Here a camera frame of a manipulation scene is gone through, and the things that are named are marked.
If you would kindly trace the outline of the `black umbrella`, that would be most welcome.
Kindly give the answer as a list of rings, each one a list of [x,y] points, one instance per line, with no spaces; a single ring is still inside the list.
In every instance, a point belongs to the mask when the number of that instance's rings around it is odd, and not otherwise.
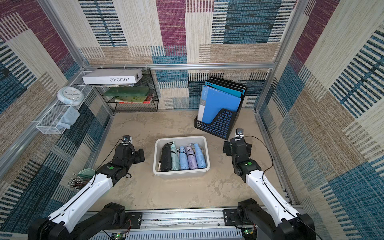
[[[159,160],[160,172],[169,172],[172,170],[172,142],[162,147],[161,159]]]

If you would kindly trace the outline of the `lavender umbrella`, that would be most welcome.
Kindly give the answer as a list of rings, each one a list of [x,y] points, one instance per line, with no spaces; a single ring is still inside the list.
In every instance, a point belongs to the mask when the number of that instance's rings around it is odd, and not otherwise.
[[[196,156],[191,146],[187,146],[187,159],[190,170],[198,169]]]

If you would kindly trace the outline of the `white plastic storage box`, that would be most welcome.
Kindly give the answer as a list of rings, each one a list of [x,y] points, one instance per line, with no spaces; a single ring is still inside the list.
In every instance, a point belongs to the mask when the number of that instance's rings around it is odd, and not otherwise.
[[[163,179],[197,178],[210,170],[207,139],[203,136],[158,139],[153,173]]]

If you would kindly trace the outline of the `grey green umbrella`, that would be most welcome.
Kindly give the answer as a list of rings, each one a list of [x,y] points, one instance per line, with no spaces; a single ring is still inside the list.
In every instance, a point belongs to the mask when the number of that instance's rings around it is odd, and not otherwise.
[[[171,170],[172,171],[179,171],[181,169],[181,166],[180,166],[179,155],[178,155],[178,151],[177,151],[175,143],[172,143],[170,148],[171,148],[171,158],[172,158]]]

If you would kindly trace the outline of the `light blue umbrella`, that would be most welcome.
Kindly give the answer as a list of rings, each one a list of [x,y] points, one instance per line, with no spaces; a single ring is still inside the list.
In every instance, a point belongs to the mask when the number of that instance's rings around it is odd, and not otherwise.
[[[184,146],[180,146],[179,148],[179,160],[180,160],[181,170],[189,170],[187,152]]]

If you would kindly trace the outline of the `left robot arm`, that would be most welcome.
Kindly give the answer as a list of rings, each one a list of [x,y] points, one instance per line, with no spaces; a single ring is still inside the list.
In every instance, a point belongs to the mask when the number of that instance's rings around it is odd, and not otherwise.
[[[104,230],[127,227],[126,208],[109,203],[82,221],[90,207],[122,178],[129,178],[133,164],[145,161],[144,150],[135,150],[132,138],[123,136],[115,147],[112,160],[99,167],[92,179],[62,207],[46,218],[38,218],[28,229],[29,240],[88,240]]]

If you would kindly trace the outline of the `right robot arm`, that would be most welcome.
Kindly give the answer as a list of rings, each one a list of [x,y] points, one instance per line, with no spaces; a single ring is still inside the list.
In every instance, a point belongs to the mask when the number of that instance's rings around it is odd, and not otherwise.
[[[251,159],[252,145],[243,138],[224,142],[223,153],[232,158],[234,173],[260,198],[266,210],[253,199],[238,203],[241,222],[251,222],[271,240],[315,240],[315,224],[308,214],[300,214],[273,187],[261,166]]]

